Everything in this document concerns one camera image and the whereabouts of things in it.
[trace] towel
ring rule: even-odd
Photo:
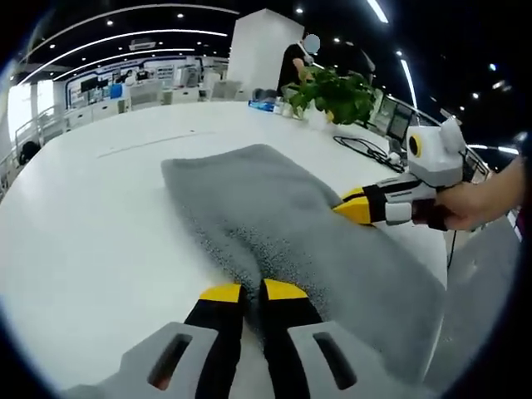
[[[190,232],[248,290],[249,323],[262,278],[293,283],[324,320],[380,352],[392,375],[423,378],[445,288],[381,230],[332,212],[342,201],[322,181],[267,145],[161,169]]]

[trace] white table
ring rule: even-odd
[[[385,139],[350,129],[387,148]],[[183,321],[205,289],[225,281],[178,220],[160,162],[255,143],[339,194],[393,175],[300,121],[216,102],[83,126],[52,140],[18,176],[0,205],[0,298],[21,350],[54,387],[108,377],[122,353]],[[442,233],[411,224],[384,229],[446,285]],[[273,397],[253,342],[244,332],[232,397]]]

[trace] white pillar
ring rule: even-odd
[[[65,92],[64,81],[53,82],[53,103],[60,113],[64,113],[67,108],[67,93]]]
[[[256,88],[277,89],[284,51],[303,38],[304,27],[264,9],[234,26],[227,79],[241,81],[248,98]]]

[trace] green leaves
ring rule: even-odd
[[[313,76],[311,81],[288,86],[298,92],[288,98],[296,115],[301,116],[314,100],[318,111],[334,114],[332,123],[336,125],[369,120],[375,96],[364,76],[350,72],[346,77],[339,77],[333,69],[323,70],[315,66],[306,68],[308,72]]]

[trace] computer monitor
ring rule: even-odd
[[[96,89],[97,87],[98,87],[98,78],[93,77],[92,79],[88,79],[81,83],[81,92],[84,93],[86,91]]]

